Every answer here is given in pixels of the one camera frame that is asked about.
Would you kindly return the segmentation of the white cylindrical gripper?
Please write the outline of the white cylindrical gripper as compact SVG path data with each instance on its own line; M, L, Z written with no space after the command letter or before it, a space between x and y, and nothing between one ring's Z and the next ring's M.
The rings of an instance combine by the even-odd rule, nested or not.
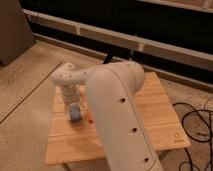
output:
M63 86L61 92L63 101L66 105L77 103L80 100L79 89L76 85Z

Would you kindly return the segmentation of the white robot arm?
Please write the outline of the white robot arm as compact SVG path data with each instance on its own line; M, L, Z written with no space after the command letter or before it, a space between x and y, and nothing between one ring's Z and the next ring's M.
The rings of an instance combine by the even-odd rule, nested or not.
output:
M83 85L89 110L112 171L163 171L135 105L133 95L145 73L134 61L76 70L67 63L51 75L65 89Z

